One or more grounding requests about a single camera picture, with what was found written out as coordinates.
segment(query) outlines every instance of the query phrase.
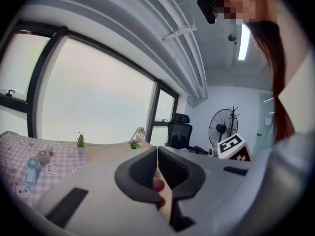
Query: potted plant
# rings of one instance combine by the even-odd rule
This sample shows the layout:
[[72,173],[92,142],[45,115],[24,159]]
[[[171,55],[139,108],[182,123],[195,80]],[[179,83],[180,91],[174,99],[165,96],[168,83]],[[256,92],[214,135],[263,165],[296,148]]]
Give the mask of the potted plant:
[[136,149],[136,148],[139,148],[139,143],[137,141],[131,141],[129,142],[129,145],[130,145],[130,148],[132,149]]
[[84,153],[84,145],[85,145],[85,140],[84,140],[84,134],[80,134],[79,132],[79,137],[77,139],[77,148],[78,148],[78,153],[83,154]]

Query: armrest pad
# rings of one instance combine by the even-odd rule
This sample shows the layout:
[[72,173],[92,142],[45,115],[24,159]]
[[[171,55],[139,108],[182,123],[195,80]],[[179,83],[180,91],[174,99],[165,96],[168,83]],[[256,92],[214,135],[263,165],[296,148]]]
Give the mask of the armrest pad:
[[208,152],[206,150],[204,150],[203,148],[201,148],[199,146],[195,146],[195,148],[196,148],[196,153],[197,154],[199,154],[199,153],[206,154],[206,155],[208,154]]

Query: black office chair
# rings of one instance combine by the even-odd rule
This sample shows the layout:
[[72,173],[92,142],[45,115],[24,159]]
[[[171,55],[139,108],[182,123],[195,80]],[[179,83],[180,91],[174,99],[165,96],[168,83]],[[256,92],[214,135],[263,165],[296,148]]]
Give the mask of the black office chair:
[[[173,120],[167,125],[168,129],[168,140],[165,146],[172,148],[186,148],[189,149],[190,135],[192,132],[192,126],[189,116],[176,113]],[[208,154],[204,149],[195,146],[197,154]]]

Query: plant pot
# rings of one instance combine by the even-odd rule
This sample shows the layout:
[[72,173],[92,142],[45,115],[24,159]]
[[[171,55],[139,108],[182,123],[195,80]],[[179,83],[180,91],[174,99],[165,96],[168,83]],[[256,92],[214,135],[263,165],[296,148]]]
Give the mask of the plant pot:
[[78,147],[77,149],[79,154],[84,154],[84,147]]

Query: brown hair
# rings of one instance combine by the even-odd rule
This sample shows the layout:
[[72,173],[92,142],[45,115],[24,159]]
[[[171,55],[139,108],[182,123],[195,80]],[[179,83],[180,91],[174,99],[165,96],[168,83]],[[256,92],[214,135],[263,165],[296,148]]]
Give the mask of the brown hair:
[[246,24],[257,45],[266,56],[273,73],[273,96],[275,113],[273,118],[275,142],[289,137],[294,133],[289,117],[279,100],[279,94],[284,89],[285,58],[280,37],[279,26],[270,21]]

